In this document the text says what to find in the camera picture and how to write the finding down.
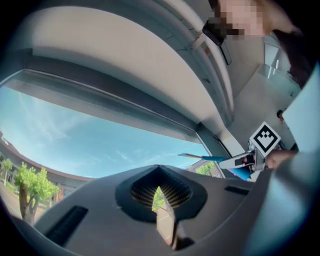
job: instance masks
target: blue object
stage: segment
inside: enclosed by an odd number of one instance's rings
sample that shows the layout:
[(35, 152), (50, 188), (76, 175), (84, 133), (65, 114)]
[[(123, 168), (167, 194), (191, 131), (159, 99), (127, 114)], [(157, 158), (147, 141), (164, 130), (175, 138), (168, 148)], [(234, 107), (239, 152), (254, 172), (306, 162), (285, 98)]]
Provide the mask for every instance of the blue object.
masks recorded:
[[(217, 157), (217, 156), (203, 156), (202, 159), (207, 161), (216, 161), (216, 162), (227, 160), (227, 158)], [(234, 175), (238, 176), (241, 180), (244, 180), (244, 181), (247, 181), (251, 177), (250, 171), (242, 167), (235, 168), (235, 169), (227, 169), (227, 170), (233, 173)]]

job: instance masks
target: qr-like tag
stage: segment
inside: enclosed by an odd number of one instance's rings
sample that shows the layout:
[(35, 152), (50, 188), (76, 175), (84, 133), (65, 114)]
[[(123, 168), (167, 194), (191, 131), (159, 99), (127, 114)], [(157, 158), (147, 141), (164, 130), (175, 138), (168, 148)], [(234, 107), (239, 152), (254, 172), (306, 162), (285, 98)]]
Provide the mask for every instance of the qr-like tag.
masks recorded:
[(257, 147), (264, 158), (275, 148), (280, 140), (281, 137), (266, 122), (263, 122), (250, 137), (250, 141)]

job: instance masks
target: blue sky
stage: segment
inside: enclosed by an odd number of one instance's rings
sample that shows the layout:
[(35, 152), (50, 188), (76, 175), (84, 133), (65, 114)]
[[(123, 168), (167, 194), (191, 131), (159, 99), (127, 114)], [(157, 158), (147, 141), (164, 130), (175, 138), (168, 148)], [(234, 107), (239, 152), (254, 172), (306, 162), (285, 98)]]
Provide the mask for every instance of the blue sky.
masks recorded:
[(0, 89), (0, 131), (27, 158), (100, 178), (148, 165), (185, 168), (208, 155), (201, 144), (83, 114), (15, 90)]

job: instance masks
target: vent grille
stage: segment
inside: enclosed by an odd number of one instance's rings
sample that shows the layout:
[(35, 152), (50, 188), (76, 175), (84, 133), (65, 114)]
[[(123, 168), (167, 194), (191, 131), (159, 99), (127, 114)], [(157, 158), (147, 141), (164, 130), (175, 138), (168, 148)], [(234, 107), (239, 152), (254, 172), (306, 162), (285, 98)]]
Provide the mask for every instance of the vent grille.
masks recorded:
[(172, 208), (181, 206), (192, 195), (188, 185), (161, 169), (152, 171), (133, 183), (131, 195), (139, 203), (152, 208), (158, 187)]
[(46, 237), (57, 245), (63, 247), (77, 226), (88, 212), (87, 208), (74, 206), (59, 222), (46, 234)]

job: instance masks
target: road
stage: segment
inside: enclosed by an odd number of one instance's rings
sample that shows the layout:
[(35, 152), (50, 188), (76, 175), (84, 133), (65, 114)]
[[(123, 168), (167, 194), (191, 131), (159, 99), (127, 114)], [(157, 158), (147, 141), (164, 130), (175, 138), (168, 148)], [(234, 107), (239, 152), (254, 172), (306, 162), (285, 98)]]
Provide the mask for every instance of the road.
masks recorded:
[[(9, 213), (21, 219), (19, 199), (9, 191), (2, 182), (0, 182), (0, 196)], [(35, 220), (37, 220), (42, 214), (42, 211), (37, 210), (35, 213)]]

